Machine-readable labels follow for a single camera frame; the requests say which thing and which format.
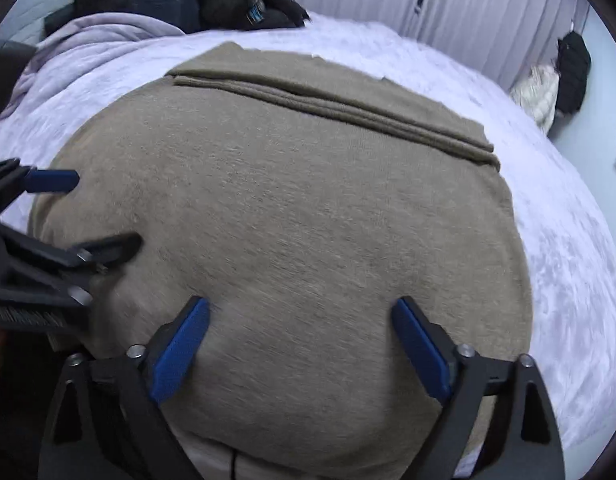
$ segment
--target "silver bolt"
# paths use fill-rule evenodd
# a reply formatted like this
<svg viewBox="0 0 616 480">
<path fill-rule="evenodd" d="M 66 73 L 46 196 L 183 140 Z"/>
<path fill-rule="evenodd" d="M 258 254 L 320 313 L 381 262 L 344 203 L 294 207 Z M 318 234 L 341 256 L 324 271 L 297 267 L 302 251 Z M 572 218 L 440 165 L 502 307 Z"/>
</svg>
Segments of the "silver bolt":
<svg viewBox="0 0 616 480">
<path fill-rule="evenodd" d="M 128 348 L 125 352 L 125 354 L 130 358 L 130 359 L 136 359 L 139 357 L 143 357 L 143 354 L 145 354 L 146 352 L 146 348 L 143 345 L 132 345 L 130 348 Z"/>
<path fill-rule="evenodd" d="M 70 357 L 66 359 L 68 366 L 76 366 L 80 365 L 86 358 L 83 354 L 72 354 Z"/>
<path fill-rule="evenodd" d="M 92 259 L 92 253 L 85 249 L 79 249 L 76 252 L 76 256 L 80 257 L 84 262 L 89 262 Z"/>
<path fill-rule="evenodd" d="M 457 352 L 464 357 L 474 357 L 474 348 L 470 345 L 466 345 L 466 343 L 457 345 Z"/>
<path fill-rule="evenodd" d="M 90 303 L 92 303 L 92 296 L 90 296 L 87 290 L 83 290 L 79 286 L 71 286 L 68 289 L 68 295 L 78 304 L 81 304 L 83 306 L 88 306 Z"/>
<path fill-rule="evenodd" d="M 519 356 L 519 362 L 521 363 L 521 366 L 525 368 L 532 368 L 534 366 L 534 359 L 528 354 L 521 354 Z"/>
</svg>

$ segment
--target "blue gripper pad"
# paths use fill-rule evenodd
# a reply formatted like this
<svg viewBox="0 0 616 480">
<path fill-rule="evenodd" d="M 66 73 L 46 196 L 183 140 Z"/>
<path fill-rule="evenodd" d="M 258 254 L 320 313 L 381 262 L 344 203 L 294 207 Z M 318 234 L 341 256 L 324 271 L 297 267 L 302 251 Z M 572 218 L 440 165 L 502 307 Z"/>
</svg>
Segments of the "blue gripper pad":
<svg viewBox="0 0 616 480">
<path fill-rule="evenodd" d="M 28 193 L 67 193 L 78 184 L 74 170 L 30 170 L 24 177 L 24 190 Z"/>
<path fill-rule="evenodd" d="M 179 389 L 209 326 L 210 305 L 200 298 L 152 365 L 150 397 L 156 403 L 169 399 Z"/>
<path fill-rule="evenodd" d="M 445 359 L 404 300 L 395 303 L 390 318 L 425 391 L 443 404 L 452 394 L 450 370 Z"/>
</svg>

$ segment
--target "brown sweater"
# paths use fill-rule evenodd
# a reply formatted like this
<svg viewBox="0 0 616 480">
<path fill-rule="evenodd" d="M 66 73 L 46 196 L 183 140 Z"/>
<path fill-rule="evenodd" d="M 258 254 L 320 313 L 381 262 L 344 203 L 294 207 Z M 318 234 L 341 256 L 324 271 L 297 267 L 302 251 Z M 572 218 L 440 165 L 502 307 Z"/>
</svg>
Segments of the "brown sweater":
<svg viewBox="0 0 616 480">
<path fill-rule="evenodd" d="M 396 479 L 439 411 L 390 327 L 399 296 L 486 356 L 528 349 L 530 282 L 492 146 L 388 80 L 224 44 L 103 110 L 54 164 L 82 180 L 37 201 L 33 234 L 146 242 L 94 290 L 95 355 L 146 341 L 192 294 L 213 304 L 163 405 L 188 434 Z"/>
</svg>

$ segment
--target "light blue wall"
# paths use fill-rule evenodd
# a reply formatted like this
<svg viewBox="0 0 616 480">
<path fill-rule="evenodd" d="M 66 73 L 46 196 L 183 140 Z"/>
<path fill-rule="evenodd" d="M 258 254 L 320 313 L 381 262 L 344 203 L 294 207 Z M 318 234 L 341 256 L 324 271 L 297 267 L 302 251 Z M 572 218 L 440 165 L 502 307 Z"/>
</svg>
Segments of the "light blue wall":
<svg viewBox="0 0 616 480">
<path fill-rule="evenodd" d="M 592 58 L 581 110 L 550 131 L 557 149 L 581 174 L 603 211 L 616 245 L 616 44 L 600 17 L 590 10 L 583 38 Z M 579 479 L 616 430 L 616 399 L 608 399 L 604 428 L 566 452 L 566 477 Z"/>
</svg>

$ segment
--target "hanging white jacket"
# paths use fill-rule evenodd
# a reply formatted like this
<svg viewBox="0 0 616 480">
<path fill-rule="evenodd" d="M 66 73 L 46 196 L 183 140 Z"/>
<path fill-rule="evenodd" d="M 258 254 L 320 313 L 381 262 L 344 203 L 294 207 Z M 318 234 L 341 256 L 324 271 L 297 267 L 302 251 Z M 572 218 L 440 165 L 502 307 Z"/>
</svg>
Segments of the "hanging white jacket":
<svg viewBox="0 0 616 480">
<path fill-rule="evenodd" d="M 558 90 L 559 74 L 554 67 L 539 65 L 533 66 L 530 76 L 513 86 L 510 97 L 547 135 L 554 120 Z"/>
</svg>

